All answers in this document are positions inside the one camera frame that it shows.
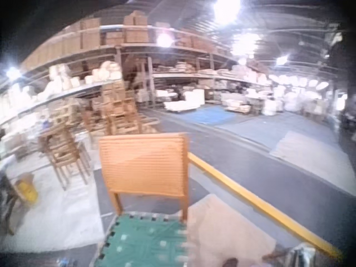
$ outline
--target blue mat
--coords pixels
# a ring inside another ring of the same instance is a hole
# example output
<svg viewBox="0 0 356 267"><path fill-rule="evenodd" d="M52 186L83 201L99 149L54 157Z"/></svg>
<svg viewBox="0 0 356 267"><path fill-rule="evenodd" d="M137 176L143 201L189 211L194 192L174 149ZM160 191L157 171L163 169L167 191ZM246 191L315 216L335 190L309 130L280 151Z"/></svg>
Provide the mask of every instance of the blue mat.
<svg viewBox="0 0 356 267"><path fill-rule="evenodd" d="M298 132L336 149L341 149L338 140L328 126L288 112L276 116L258 116L241 123L229 122L217 127L263 144L271 150L288 131Z"/></svg>
<svg viewBox="0 0 356 267"><path fill-rule="evenodd" d="M177 118L192 123L201 123L206 125L217 125L227 122L236 117L236 114L225 111L222 107L205 107L196 111L174 114Z"/></svg>

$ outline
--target warehouse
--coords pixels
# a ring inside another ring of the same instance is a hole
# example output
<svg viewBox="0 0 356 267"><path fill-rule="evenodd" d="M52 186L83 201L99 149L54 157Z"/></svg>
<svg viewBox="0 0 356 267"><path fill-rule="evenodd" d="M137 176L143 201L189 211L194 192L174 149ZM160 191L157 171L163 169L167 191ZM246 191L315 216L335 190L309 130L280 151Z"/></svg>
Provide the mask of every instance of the warehouse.
<svg viewBox="0 0 356 267"><path fill-rule="evenodd" d="M271 253L307 242L334 266L356 204L342 15L318 1L80 7L4 50L0 260L143 266L150 251L164 266L277 266ZM180 235L141 244L180 210ZM126 220L148 223L137 255Z"/></svg>

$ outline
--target person's foot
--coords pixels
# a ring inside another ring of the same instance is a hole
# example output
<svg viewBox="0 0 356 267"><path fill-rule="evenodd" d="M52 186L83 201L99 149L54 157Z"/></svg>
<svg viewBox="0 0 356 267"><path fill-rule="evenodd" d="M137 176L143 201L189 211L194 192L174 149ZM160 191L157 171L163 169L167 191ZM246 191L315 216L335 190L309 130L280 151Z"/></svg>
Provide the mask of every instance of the person's foot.
<svg viewBox="0 0 356 267"><path fill-rule="evenodd" d="M222 267L238 267L239 261L237 258L227 259Z"/></svg>

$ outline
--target beige rug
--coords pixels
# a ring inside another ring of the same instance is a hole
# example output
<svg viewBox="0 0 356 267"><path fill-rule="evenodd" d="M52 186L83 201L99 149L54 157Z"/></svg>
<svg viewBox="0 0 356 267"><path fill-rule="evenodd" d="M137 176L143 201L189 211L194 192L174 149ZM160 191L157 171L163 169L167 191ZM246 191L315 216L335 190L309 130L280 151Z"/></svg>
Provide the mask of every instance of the beige rug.
<svg viewBox="0 0 356 267"><path fill-rule="evenodd" d="M0 240L1 251L39 253L102 241L104 233L93 177L88 177L89 184L85 185L80 175L74 174L69 188L63 191L52 167L33 174L38 202L24 215L16 234Z"/></svg>
<svg viewBox="0 0 356 267"><path fill-rule="evenodd" d="M356 178L349 157L318 140L289 131L272 156L307 170L356 196Z"/></svg>
<svg viewBox="0 0 356 267"><path fill-rule="evenodd" d="M273 238L213 194L189 207L188 232L194 245L194 267L221 267L228 258L238 258L239 267L251 267L276 245Z"/></svg>

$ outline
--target gray floor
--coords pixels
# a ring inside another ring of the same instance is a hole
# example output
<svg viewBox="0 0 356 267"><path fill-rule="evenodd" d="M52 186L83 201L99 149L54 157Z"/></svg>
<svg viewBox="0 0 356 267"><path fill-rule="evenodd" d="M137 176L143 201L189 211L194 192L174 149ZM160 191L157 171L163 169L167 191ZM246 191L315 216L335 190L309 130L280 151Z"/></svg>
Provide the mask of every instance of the gray floor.
<svg viewBox="0 0 356 267"><path fill-rule="evenodd" d="M266 146L241 141L229 131L217 130L210 126L197 126L177 119L171 120L169 116L161 116L154 112L150 115L160 117L161 131L186 132L190 138L191 152L325 240L345 249L355 238L353 222L356 219L356 199L354 197L316 179L311 174L269 158ZM351 149L347 141L344 141L344 146ZM235 196L214 183L212 179L208 179L196 168L191 167L190 170L192 177L190 204L212 192L275 238L282 246L290 246L298 242L287 231L260 215L250 205L237 200ZM103 227L107 229L114 214L100 170L95 171L95 180ZM123 196L122 201L126 210L168 214L179 210L179 204L172 200ZM96 245L90 245L51 253L0 254L0 266L31 266L28 264L28 259L58 257L77 259L78 266L88 266L96 249Z"/></svg>
<svg viewBox="0 0 356 267"><path fill-rule="evenodd" d="M298 132L340 149L335 134L326 124L290 112L278 113L275 116L236 114L235 119L216 127L258 142L269 150L274 149L288 131Z"/></svg>
<svg viewBox="0 0 356 267"><path fill-rule="evenodd" d="M149 115L161 119L161 131L186 132L191 152L336 247L355 240L356 198L212 127Z"/></svg>

